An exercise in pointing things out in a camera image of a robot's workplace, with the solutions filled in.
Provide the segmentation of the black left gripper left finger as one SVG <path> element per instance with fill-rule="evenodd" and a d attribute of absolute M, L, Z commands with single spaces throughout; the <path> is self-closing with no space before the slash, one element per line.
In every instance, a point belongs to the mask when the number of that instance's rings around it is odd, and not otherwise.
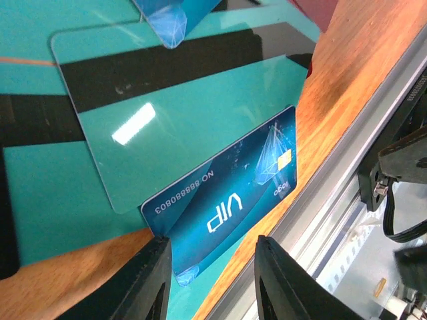
<path fill-rule="evenodd" d="M 165 319 L 171 242 L 154 237 L 116 274 L 59 319 Z"/>

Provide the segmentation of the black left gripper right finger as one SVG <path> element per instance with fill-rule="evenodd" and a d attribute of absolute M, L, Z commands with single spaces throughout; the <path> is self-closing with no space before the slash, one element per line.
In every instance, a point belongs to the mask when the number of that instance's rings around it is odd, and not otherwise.
<path fill-rule="evenodd" d="M 361 319 L 319 285 L 272 237 L 258 237 L 254 275 L 260 319 Z"/>

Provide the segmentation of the blue VIP chip card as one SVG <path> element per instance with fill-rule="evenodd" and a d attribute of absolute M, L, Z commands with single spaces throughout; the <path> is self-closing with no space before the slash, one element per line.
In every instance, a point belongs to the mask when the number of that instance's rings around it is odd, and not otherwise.
<path fill-rule="evenodd" d="M 256 130 L 145 201 L 155 236 L 171 241 L 172 273 L 186 287 L 297 185 L 296 108 Z"/>

